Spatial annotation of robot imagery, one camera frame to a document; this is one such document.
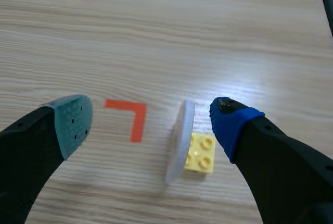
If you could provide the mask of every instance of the yellow building block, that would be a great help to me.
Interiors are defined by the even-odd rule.
[[[184,169],[213,173],[216,138],[213,135],[192,133]]]

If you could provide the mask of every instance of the white disc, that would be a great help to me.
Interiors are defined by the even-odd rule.
[[[193,122],[194,100],[187,98],[179,110],[177,122],[173,130],[170,160],[165,176],[166,183],[175,181],[183,172],[191,143]]]

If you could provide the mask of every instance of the red l-shaped marker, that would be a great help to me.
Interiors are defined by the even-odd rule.
[[[133,111],[135,113],[135,117],[131,134],[131,142],[140,142],[142,140],[146,120],[146,104],[107,99],[105,101],[105,107]]]

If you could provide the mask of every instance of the blue rubber fingertip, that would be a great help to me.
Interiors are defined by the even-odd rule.
[[[245,108],[231,114],[224,114],[220,111],[219,99],[230,98],[218,97],[210,105],[212,128],[218,142],[233,164],[235,149],[244,125],[256,117],[265,116],[265,114],[255,108]]]
[[[85,95],[71,95],[44,104],[55,111],[55,129],[64,160],[82,145],[90,132],[93,107]]]

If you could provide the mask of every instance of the wooden table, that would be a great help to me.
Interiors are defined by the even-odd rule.
[[[163,183],[178,107],[194,97],[211,133],[211,101],[230,96],[333,158],[332,70],[322,0],[0,0],[0,128],[68,94],[94,106],[27,223],[262,223],[220,146],[213,175]],[[106,99],[147,105],[140,143]]]

